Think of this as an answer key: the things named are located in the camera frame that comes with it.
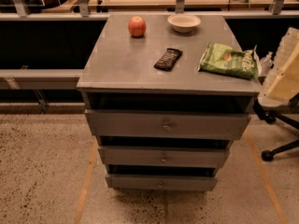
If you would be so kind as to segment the metal railing frame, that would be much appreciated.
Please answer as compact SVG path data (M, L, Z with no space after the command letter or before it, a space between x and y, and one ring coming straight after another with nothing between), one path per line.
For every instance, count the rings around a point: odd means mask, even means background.
M289 27L299 27L299 15L286 10L279 15L267 12L205 11L202 23L193 31L181 34L167 22L167 13L144 12L148 25L145 36L129 38L141 45L161 35L192 41L192 51L185 57L198 60L206 42L229 40L240 49L257 48L260 54L278 47ZM101 90L102 64L107 55L129 66L110 67L116 93L139 96L194 94L196 89L176 70L159 71L154 63L164 53L157 46L149 52L128 53L115 45L99 47L98 40L110 29L114 37L126 35L130 14L124 12L92 14L38 13L21 18L13 13L1 16L1 93L4 103L30 105L33 111L49 112L55 103L81 103L87 93Z

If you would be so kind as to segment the green chip bag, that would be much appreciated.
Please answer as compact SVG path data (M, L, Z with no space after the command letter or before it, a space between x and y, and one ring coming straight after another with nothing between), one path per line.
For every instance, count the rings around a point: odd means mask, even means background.
M256 49L238 51L219 43L207 44L198 70L244 79L256 79L262 72Z

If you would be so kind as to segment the grey bottom drawer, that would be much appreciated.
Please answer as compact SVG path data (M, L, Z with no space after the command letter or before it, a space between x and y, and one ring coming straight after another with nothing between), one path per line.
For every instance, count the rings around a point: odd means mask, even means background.
M162 189L212 191L218 179L198 176L111 175L105 176L113 189Z

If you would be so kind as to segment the grey middle drawer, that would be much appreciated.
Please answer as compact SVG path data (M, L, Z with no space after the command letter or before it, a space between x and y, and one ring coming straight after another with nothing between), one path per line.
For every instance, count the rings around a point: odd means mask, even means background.
M223 149L121 146L100 146L99 153L103 164L207 168L222 167L229 156Z

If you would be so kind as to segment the black rxbar chocolate bar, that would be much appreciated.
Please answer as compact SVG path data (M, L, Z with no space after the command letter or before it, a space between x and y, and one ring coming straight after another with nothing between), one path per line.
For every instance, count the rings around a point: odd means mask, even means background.
M180 58L181 55L181 50L168 48L165 54L154 65L154 67L163 71L171 71L176 61Z

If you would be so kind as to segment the red apple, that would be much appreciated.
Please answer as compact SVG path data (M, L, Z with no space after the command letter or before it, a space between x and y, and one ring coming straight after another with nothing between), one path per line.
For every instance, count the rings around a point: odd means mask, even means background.
M133 16L128 22L128 31L134 37L140 37L146 32L145 20L140 16Z

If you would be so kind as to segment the grey drawer cabinet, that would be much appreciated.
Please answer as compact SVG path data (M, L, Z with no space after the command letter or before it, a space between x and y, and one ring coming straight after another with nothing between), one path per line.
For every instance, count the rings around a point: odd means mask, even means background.
M77 88L113 189L214 189L231 144L249 124L258 80L198 69L206 45L234 49L221 16L204 16L188 34L165 15L148 15L133 38L126 15L112 15Z

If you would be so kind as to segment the grey top drawer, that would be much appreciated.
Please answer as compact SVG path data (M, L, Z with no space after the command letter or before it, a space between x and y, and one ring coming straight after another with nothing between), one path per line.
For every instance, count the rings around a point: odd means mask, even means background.
M87 109L85 115L98 136L238 140L249 124L247 114Z

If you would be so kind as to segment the white paper bowl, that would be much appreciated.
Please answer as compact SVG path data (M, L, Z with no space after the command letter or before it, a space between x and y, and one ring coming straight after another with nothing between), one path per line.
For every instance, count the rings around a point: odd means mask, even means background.
M168 17L167 21L179 33L188 33L201 23L197 16L183 13L173 14Z

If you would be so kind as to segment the office chair with plastic cover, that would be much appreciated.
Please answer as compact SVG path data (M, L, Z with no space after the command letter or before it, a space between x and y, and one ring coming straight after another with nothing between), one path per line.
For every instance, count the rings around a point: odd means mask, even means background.
M298 104L299 30L297 28L289 27L287 33L281 38L273 65L263 82L253 110L260 120L268 124L280 119L293 128L299 129L298 121L279 114L276 110L270 110L268 113L264 111L265 107Z

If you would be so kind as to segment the grey drawer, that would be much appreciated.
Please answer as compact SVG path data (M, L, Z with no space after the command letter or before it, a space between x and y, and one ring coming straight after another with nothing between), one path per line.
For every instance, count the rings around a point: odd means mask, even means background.
M162 189L212 191L218 179L198 176L111 175L105 176L113 189Z
M121 146L100 146L99 153L103 164L207 168L222 167L229 156L223 149Z
M247 114L87 109L85 115L98 136L238 140L249 124Z

